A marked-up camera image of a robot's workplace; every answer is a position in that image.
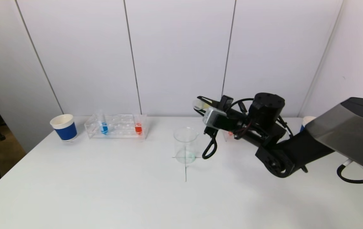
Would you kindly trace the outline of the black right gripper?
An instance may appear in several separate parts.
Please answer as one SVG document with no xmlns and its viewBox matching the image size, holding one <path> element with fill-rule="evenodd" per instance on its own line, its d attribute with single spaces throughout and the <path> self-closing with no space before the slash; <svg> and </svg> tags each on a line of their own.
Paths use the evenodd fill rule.
<svg viewBox="0 0 363 229">
<path fill-rule="evenodd" d="M 221 101 L 212 100 L 207 97 L 197 96 L 193 102 L 193 109 L 201 116 L 219 116 L 217 118 L 217 128 L 242 128 L 251 124 L 248 114 L 234 110 L 236 104 L 243 105 L 244 101 L 250 98 L 240 99 L 233 102 L 233 98 L 223 95 Z"/>
</svg>

